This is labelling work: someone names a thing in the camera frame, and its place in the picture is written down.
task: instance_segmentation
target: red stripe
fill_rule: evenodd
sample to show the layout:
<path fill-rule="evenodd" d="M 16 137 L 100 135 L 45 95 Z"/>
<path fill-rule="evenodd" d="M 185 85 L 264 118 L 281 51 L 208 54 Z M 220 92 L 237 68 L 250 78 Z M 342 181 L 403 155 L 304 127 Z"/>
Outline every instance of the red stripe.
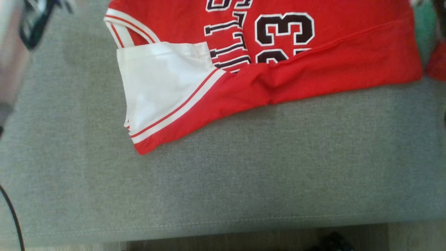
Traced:
<path fill-rule="evenodd" d="M 206 79 L 200 84 L 200 86 L 198 86 L 198 88 L 195 90 L 194 93 L 192 93 L 192 95 L 180 106 L 178 106 L 178 108 L 176 108 L 174 111 L 172 111 L 171 113 L 167 114 L 166 116 L 164 116 L 162 119 L 158 120 L 157 122 L 153 123 L 152 125 L 144 128 L 142 131 L 140 131 L 137 134 L 131 135 L 131 138 L 134 138 L 138 135 L 140 135 L 141 133 L 149 130 L 150 128 L 158 125 L 159 123 L 163 122 L 164 120 L 166 120 L 168 117 L 170 117 L 172 114 L 176 113 L 179 109 L 181 109 L 183 106 L 185 106 L 194 96 L 195 94 L 197 94 L 197 92 L 201 89 L 201 87 L 203 87 L 203 85 L 209 80 L 209 78 L 217 71 L 218 69 L 214 69 L 207 77 Z"/>
<path fill-rule="evenodd" d="M 113 32 L 115 33 L 116 37 L 118 38 L 118 41 L 119 41 L 119 44 L 121 45 L 121 48 L 124 48 L 124 44 L 122 43 L 121 38 L 119 37 L 118 32 L 115 29 L 115 26 L 113 24 L 110 24 L 110 25 L 111 25 L 111 28 L 113 29 Z"/>
<path fill-rule="evenodd" d="M 117 19 L 117 20 L 122 21 L 124 23 L 127 23 L 128 25 L 132 26 L 133 28 L 137 29 L 138 31 L 144 33 L 150 39 L 150 41 L 152 43 L 155 43 L 155 40 L 149 34 L 147 34 L 145 31 L 143 31 L 142 29 L 140 29 L 138 26 L 134 25 L 133 23 L 131 23 L 131 22 L 129 22 L 129 21 L 123 19 L 123 18 L 120 18 L 120 17 L 111 16 L 111 15 L 105 15 L 105 16 L 109 17 L 109 18 Z"/>

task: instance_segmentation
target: jersey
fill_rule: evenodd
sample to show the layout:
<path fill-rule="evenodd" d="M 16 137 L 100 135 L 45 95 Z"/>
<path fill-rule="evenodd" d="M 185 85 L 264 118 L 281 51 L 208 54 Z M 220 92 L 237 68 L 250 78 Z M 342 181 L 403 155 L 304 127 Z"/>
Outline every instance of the jersey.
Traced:
<path fill-rule="evenodd" d="M 407 0 L 112 0 L 104 20 L 140 154 L 254 107 L 422 76 Z"/>
<path fill-rule="evenodd" d="M 426 73 L 438 81 L 446 81 L 446 42 L 439 42 L 430 57 Z"/>

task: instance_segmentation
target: white stripe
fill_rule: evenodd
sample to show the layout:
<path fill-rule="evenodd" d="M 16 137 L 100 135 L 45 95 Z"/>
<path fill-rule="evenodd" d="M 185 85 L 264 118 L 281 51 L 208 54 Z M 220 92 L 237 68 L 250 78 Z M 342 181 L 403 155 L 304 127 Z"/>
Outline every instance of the white stripe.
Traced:
<path fill-rule="evenodd" d="M 158 36 L 151 30 L 149 29 L 147 26 L 145 26 L 143 23 L 139 22 L 138 20 L 136 20 L 135 18 L 131 17 L 130 15 L 125 14 L 124 12 L 121 11 L 117 11 L 115 9 L 111 9 L 109 8 L 107 10 L 107 13 L 105 13 L 106 15 L 110 15 L 110 16 L 115 16 L 115 17 L 119 17 L 122 18 L 128 22 L 130 22 L 131 24 L 133 24 L 135 27 L 138 27 L 139 29 L 143 30 L 144 32 L 146 32 L 152 39 L 153 41 L 156 42 L 160 42 L 160 39 L 158 38 Z M 137 29 L 133 29 L 135 30 L 137 33 L 139 33 L 140 35 L 143 34 L 142 32 L 140 32 Z"/>
<path fill-rule="evenodd" d="M 113 28 L 112 28 L 112 24 L 111 24 L 110 22 L 105 22 L 105 25 L 107 25 L 108 29 L 110 30 L 111 36 L 112 36 L 113 39 L 115 40 L 116 45 L 117 45 L 119 48 L 122 48 L 122 47 L 121 47 L 121 44 L 119 43 L 118 38 L 116 37 L 115 31 L 114 31 Z"/>
<path fill-rule="evenodd" d="M 133 30 L 134 32 L 136 32 L 140 36 L 142 36 L 149 44 L 153 44 L 152 40 L 150 40 L 150 38 L 148 36 L 146 36 L 144 33 L 140 32 L 133 25 L 129 25 L 128 23 L 126 23 L 124 21 L 121 21 L 121 20 L 118 20 L 118 19 L 115 19 L 115 18 L 106 17 L 104 19 L 107 19 L 107 22 L 112 22 L 113 24 L 123 25 L 123 26 Z"/>
<path fill-rule="evenodd" d="M 121 42 L 125 48 L 135 46 L 127 27 L 122 25 L 114 25 L 114 27 L 116 29 L 116 32 L 118 33 L 119 38 L 121 38 Z"/>
<path fill-rule="evenodd" d="M 165 128 L 166 126 L 173 123 L 175 120 L 183 116 L 187 111 L 189 111 L 208 91 L 209 89 L 217 82 L 217 80 L 220 79 L 223 74 L 226 72 L 223 70 L 218 69 L 207 81 L 206 83 L 201 87 L 201 89 L 189 100 L 188 103 L 186 103 L 181 109 L 179 109 L 176 113 L 172 114 L 170 117 L 166 118 L 156 126 L 150 128 L 149 130 L 141 133 L 140 135 L 132 138 L 132 141 L 134 144 L 139 143 L 146 138 L 150 137 L 154 133 L 160 131 L 161 129 Z"/>

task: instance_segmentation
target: jersey lettering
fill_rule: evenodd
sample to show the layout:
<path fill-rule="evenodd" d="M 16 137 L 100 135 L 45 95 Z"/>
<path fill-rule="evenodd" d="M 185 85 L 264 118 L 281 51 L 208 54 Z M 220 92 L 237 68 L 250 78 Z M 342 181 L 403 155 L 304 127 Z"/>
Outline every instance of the jersey lettering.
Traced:
<path fill-rule="evenodd" d="M 215 63 L 215 67 L 220 69 L 225 69 L 229 67 L 233 67 L 242 63 L 251 63 L 251 58 L 249 56 L 240 56 L 235 59 L 231 59 L 225 62 L 217 62 Z"/>
<path fill-rule="evenodd" d="M 219 55 L 228 54 L 228 53 L 233 52 L 235 50 L 247 50 L 246 49 L 246 44 L 245 44 L 245 38 L 243 36 L 243 33 L 241 33 L 241 32 L 234 32 L 232 34 L 232 37 L 234 39 L 239 39 L 239 42 L 235 43 L 233 45 L 230 45 L 228 47 L 222 48 L 222 49 L 212 49 L 212 50 L 210 50 L 211 58 L 215 59 Z"/>
<path fill-rule="evenodd" d="M 251 7 L 252 0 L 239 0 L 235 4 L 235 9 L 248 9 Z"/>
<path fill-rule="evenodd" d="M 236 17 L 237 20 L 229 21 L 226 23 L 216 24 L 216 25 L 206 25 L 204 27 L 204 35 L 211 36 L 214 32 L 230 29 L 232 27 L 243 28 L 243 24 L 245 22 L 246 12 L 233 12 L 233 17 Z"/>
<path fill-rule="evenodd" d="M 221 4 L 216 4 L 216 0 L 207 0 L 207 4 L 206 4 L 206 11 L 207 12 L 211 12 L 211 11 L 224 11 L 229 9 L 230 5 L 231 5 L 231 0 L 220 0 L 222 1 Z"/>

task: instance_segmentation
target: black cable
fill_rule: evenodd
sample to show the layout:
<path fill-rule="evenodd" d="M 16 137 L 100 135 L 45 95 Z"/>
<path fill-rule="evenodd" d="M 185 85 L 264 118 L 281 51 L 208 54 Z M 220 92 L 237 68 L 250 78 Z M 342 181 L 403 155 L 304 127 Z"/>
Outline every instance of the black cable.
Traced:
<path fill-rule="evenodd" d="M 23 243 L 23 236 L 22 231 L 20 230 L 19 220 L 17 219 L 16 211 L 14 210 L 14 207 L 12 206 L 11 200 L 8 197 L 8 194 L 3 189 L 3 187 L 0 185 L 0 191 L 6 200 L 6 203 L 8 204 L 9 210 L 11 211 L 12 218 L 14 219 L 14 224 L 16 224 L 17 229 L 17 235 L 19 237 L 19 243 L 20 243 L 20 251 L 25 251 L 25 245 Z"/>

